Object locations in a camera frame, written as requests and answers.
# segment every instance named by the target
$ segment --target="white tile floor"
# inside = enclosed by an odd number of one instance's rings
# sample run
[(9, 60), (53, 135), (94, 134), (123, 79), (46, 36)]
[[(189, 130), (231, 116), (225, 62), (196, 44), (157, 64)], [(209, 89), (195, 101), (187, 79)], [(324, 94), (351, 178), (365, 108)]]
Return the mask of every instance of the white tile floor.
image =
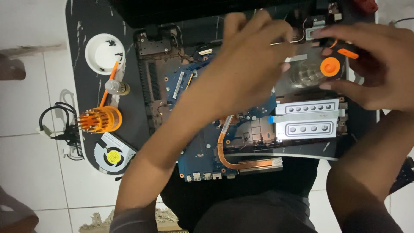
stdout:
[[(387, 1), (382, 2), (385, 2), (383, 6), (389, 6)], [(36, 10), (40, 12), (48, 6), (50, 4), (44, 4)], [(402, 15), (412, 16), (407, 13), (409, 8), (405, 7)], [(397, 13), (380, 17), (383, 21), (399, 18), (401, 15)], [(51, 32), (57, 32), (58, 25), (59, 32), (63, 33), (61, 29), (66, 28), (64, 17), (54, 25), (49, 27)], [(54, 37), (60, 40), (67, 34), (54, 34)], [(34, 210), (40, 218), (36, 228), (38, 233), (76, 233), (82, 224), (91, 223), (94, 212), (100, 212), (103, 219), (107, 217), (115, 204), (119, 182), (96, 171), (87, 161), (63, 159), (63, 144), (36, 133), (37, 116), (51, 104), (63, 101), (77, 105), (69, 51), (39, 53), (21, 60), (26, 67), (26, 79), (1, 81), (0, 85), (0, 186), (20, 202), (13, 209)], [(28, 115), (33, 117), (20, 122), (15, 120), (16, 116)], [(62, 130), (62, 113), (53, 111), (46, 115), (43, 123), (55, 131)], [(326, 195), (329, 169), (326, 161), (320, 162), (318, 177), (310, 193), (310, 218), (320, 233), (340, 232)], [(414, 232), (413, 195), (414, 184), (411, 184), (385, 201), (387, 209), (405, 232)], [(3, 217), (11, 212), (1, 211), (0, 214)]]

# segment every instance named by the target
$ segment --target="black pants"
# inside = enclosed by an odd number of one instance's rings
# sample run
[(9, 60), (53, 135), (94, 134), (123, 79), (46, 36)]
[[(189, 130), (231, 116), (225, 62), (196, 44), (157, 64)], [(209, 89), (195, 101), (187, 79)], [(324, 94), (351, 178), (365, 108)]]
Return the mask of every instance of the black pants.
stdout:
[(178, 166), (161, 192), (164, 204), (178, 217), (178, 225), (192, 232), (203, 214), (215, 203), (232, 198), (257, 195), (269, 190), (308, 197), (317, 175), (319, 160), (283, 157), (283, 170), (235, 179), (185, 182)]

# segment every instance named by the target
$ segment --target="red object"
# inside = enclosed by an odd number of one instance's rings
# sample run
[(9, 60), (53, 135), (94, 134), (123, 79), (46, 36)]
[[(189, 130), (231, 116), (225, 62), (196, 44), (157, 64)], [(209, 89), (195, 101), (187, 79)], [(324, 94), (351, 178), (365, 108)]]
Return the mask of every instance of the red object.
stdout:
[(354, 0), (354, 2), (366, 14), (373, 14), (378, 10), (378, 5), (375, 0)]

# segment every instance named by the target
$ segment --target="black marble tabletop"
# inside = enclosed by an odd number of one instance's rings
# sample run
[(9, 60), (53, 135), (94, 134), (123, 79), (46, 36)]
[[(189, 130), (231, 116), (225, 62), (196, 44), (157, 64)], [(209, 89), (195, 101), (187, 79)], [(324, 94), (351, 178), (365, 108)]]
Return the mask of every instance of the black marble tabletop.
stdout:
[[(269, 11), (275, 16), (278, 10), (275, 7), (271, 7)], [(374, 19), (373, 16), (362, 17), (350, 8), (345, 9), (344, 15), (345, 18), (349, 19), (345, 23), (373, 21)], [(104, 83), (109, 79), (108, 75), (95, 73), (86, 63), (84, 50), (87, 42), (97, 34), (108, 33), (116, 36), (124, 45), (126, 51), (126, 68), (123, 80), (130, 85), (131, 92), (126, 96), (121, 96), (119, 99), (118, 109), (122, 113), (123, 124), (114, 134), (136, 150), (139, 150), (150, 135), (133, 42), (133, 34), (137, 29), (129, 27), (113, 6), (106, 0), (68, 0), (66, 6), (66, 21), (78, 105), (81, 113), (99, 105), (105, 91)], [(205, 42), (222, 38), (224, 22), (222, 17), (214, 16), (204, 18), (202, 23), (203, 27), (199, 27), (198, 22), (199, 19), (176, 23), (181, 27), (184, 44), (201, 42), (193, 38), (193, 35), (199, 34), (200, 31), (211, 32), (204, 36)], [(376, 122), (376, 114), (375, 112), (365, 111), (352, 102), (350, 103), (350, 111), (350, 120), (347, 123), (348, 130), (359, 138)], [(364, 120), (353, 120), (353, 114), (362, 115)], [(94, 159), (94, 147), (95, 141), (101, 135), (85, 133), (84, 137), (84, 151), (86, 156), (91, 164), (95, 168), (98, 168)], [(326, 142), (292, 146), (287, 148), (288, 152), (286, 153), (334, 157), (343, 154), (353, 143), (352, 138), (345, 137), (339, 141), (338, 146), (336, 140), (330, 140), (330, 144)], [(281, 148), (274, 152), (285, 153), (285, 150)]]

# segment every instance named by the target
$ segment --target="small bottle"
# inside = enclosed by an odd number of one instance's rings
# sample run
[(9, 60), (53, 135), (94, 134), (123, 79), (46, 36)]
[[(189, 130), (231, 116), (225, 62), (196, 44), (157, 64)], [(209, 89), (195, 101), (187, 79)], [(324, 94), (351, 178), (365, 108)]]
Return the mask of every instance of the small bottle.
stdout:
[(111, 95), (127, 95), (130, 91), (127, 83), (115, 80), (108, 80), (105, 83), (105, 89)]

